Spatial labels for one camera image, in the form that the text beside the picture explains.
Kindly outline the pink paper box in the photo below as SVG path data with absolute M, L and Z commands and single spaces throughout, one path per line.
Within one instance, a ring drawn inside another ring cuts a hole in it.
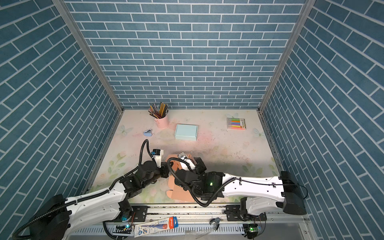
M 169 158 L 178 158 L 178 155 L 177 154 L 168 155 L 167 160 Z M 172 169 L 174 170 L 174 172 L 176 172 L 176 170 L 183 169 L 182 163 L 177 162 L 177 161 L 176 162 L 171 161 L 171 163 L 173 163 Z M 179 187 L 175 184 L 175 178 L 171 173 L 170 173 L 170 176 L 168 179 L 169 179 L 168 180 L 169 190 L 167 190 L 166 194 L 170 199 L 173 199 L 176 202 L 180 202 L 180 203 L 181 202 L 183 202 L 183 203 L 195 203 L 196 202 L 193 199 L 193 197 L 191 196 L 189 191 L 184 191 L 184 189 L 182 187 Z

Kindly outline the light blue paper box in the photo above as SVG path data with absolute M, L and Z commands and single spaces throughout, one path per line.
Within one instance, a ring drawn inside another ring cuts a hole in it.
M 177 124 L 175 139 L 183 141 L 196 141 L 198 135 L 197 125 Z

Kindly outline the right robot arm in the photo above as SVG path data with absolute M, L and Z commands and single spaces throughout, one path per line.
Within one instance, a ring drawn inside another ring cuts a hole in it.
M 189 192 L 193 200 L 208 207 L 214 200 L 241 196 L 241 211 L 250 215 L 281 209 L 290 215 L 307 214 L 301 185 L 289 172 L 265 178 L 239 177 L 222 172 L 207 172 L 204 162 L 196 158 L 169 158 L 167 166 L 175 184 Z

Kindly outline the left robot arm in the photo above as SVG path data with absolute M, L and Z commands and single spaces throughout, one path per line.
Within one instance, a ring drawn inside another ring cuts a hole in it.
M 159 178 L 168 178 L 167 163 L 146 161 L 136 171 L 114 180 L 110 187 L 75 197 L 59 194 L 49 199 L 30 220 L 17 229 L 14 240 L 63 240 L 71 233 L 105 221 L 129 219 L 129 199 Z

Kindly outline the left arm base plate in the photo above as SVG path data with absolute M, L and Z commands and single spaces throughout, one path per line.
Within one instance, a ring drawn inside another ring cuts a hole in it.
M 146 221 L 148 206 L 132 206 L 131 209 L 122 211 L 115 219 L 107 222 L 116 223 L 143 223 Z

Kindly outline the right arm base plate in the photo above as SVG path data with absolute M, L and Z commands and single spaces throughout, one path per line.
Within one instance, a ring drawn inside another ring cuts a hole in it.
M 226 205 L 224 213 L 226 214 L 227 221 L 229 222 L 235 222 L 235 221 L 258 222 L 258 221 L 267 220 L 267 216 L 265 213 L 261 213 L 259 215 L 249 214 L 246 209 L 245 203 L 242 203 L 240 205 Z

